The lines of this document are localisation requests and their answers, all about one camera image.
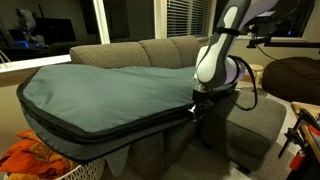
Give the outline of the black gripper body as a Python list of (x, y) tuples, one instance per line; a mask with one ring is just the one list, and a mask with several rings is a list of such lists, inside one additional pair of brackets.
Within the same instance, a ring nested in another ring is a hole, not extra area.
[(194, 105), (189, 109), (193, 115), (193, 122), (199, 122), (208, 109), (213, 108), (216, 103), (213, 101), (213, 91), (197, 91), (194, 90), (192, 93), (192, 100)]

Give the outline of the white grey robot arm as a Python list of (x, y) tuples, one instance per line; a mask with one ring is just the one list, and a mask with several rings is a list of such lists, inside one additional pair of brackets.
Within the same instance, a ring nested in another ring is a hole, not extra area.
[(192, 79), (193, 120), (199, 121), (210, 107), (210, 96), (239, 81), (249, 68), (229, 51), (242, 27), (251, 19), (270, 10), (278, 0), (229, 0), (214, 28), (210, 42), (200, 49)]

